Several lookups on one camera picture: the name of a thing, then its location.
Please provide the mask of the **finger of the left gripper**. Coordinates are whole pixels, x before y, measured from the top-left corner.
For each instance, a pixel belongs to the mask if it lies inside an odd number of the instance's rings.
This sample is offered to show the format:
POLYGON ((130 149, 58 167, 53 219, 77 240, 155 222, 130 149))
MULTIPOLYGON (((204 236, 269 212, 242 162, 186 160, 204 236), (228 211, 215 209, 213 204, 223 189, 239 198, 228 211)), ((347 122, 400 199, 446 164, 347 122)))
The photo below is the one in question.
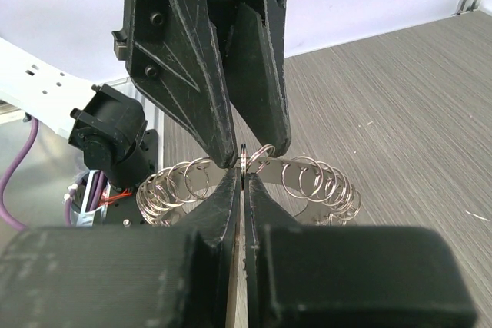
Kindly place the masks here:
POLYGON ((261 144, 291 144, 284 80, 287 0, 240 0, 231 34, 230 99, 261 144))
POLYGON ((216 165, 231 167, 237 144, 207 0, 125 0, 124 33, 135 87, 216 165))

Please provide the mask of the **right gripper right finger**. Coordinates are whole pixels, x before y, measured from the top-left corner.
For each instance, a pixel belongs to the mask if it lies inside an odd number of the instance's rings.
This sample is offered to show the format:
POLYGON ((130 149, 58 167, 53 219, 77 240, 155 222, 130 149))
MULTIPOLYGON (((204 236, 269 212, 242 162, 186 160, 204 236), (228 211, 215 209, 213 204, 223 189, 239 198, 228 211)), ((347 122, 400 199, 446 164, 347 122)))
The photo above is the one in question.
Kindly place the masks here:
POLYGON ((251 327, 472 327, 477 309, 434 230, 311 226, 254 178, 244 192, 251 327))

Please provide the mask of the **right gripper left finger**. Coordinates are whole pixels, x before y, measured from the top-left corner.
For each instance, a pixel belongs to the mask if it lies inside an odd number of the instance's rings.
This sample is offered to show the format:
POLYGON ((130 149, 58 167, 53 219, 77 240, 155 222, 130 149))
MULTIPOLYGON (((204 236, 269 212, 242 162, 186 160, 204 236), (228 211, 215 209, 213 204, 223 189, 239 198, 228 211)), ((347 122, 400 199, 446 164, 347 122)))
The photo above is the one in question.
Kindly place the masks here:
POLYGON ((240 174, 170 227, 42 227, 1 256, 3 327, 231 327, 240 174))

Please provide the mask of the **metal disc with keyrings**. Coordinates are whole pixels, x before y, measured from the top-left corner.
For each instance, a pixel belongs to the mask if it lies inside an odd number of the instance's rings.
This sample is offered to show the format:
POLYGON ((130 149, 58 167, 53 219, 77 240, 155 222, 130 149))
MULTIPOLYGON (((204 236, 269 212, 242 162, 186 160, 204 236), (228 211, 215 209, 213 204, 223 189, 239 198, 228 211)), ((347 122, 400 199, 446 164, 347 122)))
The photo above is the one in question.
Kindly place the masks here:
MULTIPOLYGON (((303 224, 343 226, 358 216, 361 194, 341 170, 306 155, 286 159, 273 153, 271 144, 252 155, 241 150, 235 167, 243 192, 254 178, 279 187, 301 202, 294 218, 303 224)), ((188 205, 197 207, 211 199, 225 175, 209 157, 182 161, 144 180, 136 191, 136 204, 147 224, 170 226, 188 214, 188 205)))

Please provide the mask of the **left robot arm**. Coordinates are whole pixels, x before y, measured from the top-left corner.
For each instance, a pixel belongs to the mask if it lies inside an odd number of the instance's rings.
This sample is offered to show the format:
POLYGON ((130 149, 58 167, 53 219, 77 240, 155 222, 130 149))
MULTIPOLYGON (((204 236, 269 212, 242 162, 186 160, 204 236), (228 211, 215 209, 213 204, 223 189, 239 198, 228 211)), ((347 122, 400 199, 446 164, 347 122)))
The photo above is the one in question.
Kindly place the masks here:
MULTIPOLYGON (((156 108, 220 168, 238 158, 232 112, 273 156, 291 145, 284 83, 287 0, 125 0, 117 59, 156 108)), ((1 43, 1 99, 79 149, 119 190, 151 172, 140 102, 1 43)))

